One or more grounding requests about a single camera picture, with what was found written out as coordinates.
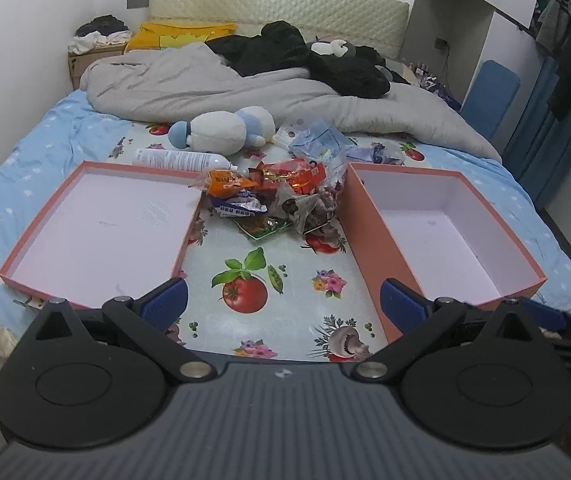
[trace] gray sweater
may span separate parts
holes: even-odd
[[[552,0],[539,17],[536,42],[555,57],[565,43],[571,25],[571,0]]]

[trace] blue and white plush toy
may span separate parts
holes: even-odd
[[[230,112],[208,112],[187,123],[173,124],[168,140],[179,150],[232,155],[244,146],[260,148],[274,137],[274,119],[260,106]]]

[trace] floral tablecloth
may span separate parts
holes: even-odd
[[[134,124],[108,160],[129,164],[136,148],[172,149],[166,127]],[[402,138],[354,136],[398,148],[405,164],[430,167]],[[254,167],[290,155],[277,146],[244,150]],[[362,360],[387,345],[373,301],[338,221],[305,239],[281,232],[254,242],[203,202],[183,262],[187,310],[169,336],[188,348],[305,361]]]

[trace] blue bedsheet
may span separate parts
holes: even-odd
[[[105,160],[131,126],[130,121],[95,112],[85,93],[76,91],[17,144],[0,167],[0,266],[67,174],[83,160]],[[536,299],[571,309],[571,263],[507,170],[454,150],[423,144],[419,149],[435,168],[464,173],[524,241],[549,277]],[[34,311],[24,307],[27,299],[0,279],[0,324],[18,336],[34,318]]]
[[[571,310],[571,261],[510,172],[494,160],[456,150],[427,144],[421,144],[419,150],[434,168],[464,174],[529,249],[548,277],[533,299],[558,310]]]
[[[131,125],[95,112],[85,92],[76,91],[16,145],[0,167],[0,266],[67,174],[83,160],[105,160]],[[33,310],[17,303],[25,300],[0,279],[0,324],[16,335],[34,318]]]

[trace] electrical outlet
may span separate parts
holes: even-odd
[[[437,38],[435,40],[435,49],[445,50],[447,47],[448,47],[447,41],[443,40],[442,38]]]

